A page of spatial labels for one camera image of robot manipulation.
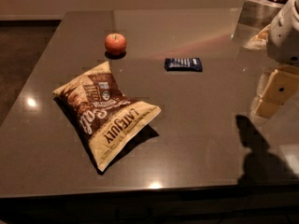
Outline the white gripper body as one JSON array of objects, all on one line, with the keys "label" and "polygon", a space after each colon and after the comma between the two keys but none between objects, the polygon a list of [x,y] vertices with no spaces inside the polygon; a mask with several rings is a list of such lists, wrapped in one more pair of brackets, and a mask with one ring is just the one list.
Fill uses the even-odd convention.
[{"label": "white gripper body", "polygon": [[299,0],[289,0],[271,21],[267,54],[278,63],[299,64]]}]

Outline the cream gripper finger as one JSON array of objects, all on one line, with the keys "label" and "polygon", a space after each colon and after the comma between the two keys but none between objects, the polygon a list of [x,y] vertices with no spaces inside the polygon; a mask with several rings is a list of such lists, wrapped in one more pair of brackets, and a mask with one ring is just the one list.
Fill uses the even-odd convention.
[{"label": "cream gripper finger", "polygon": [[270,119],[299,90],[299,66],[280,64],[263,71],[252,102],[252,113]]}]

